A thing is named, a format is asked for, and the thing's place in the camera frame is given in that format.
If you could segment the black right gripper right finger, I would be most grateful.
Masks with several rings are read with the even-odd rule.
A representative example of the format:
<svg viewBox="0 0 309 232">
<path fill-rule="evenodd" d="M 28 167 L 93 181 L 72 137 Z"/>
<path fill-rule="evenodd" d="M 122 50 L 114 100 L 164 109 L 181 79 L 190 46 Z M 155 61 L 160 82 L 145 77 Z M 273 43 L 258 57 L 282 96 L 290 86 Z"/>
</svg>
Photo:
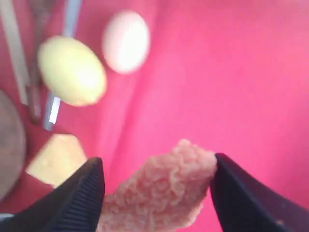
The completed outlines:
<svg viewBox="0 0 309 232">
<path fill-rule="evenodd" d="M 217 153 L 212 202 L 224 232 L 307 232 L 309 211 L 277 194 Z"/>
</svg>

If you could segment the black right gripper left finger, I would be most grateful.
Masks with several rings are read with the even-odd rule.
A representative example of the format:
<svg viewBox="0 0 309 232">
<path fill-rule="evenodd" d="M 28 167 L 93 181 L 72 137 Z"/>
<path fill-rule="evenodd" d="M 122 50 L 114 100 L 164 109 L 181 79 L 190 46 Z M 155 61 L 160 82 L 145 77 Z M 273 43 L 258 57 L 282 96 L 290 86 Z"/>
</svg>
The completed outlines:
<svg viewBox="0 0 309 232">
<path fill-rule="evenodd" d="M 88 159 L 70 178 L 28 208 L 2 217 L 2 232 L 94 232 L 105 195 L 101 158 Z"/>
</svg>

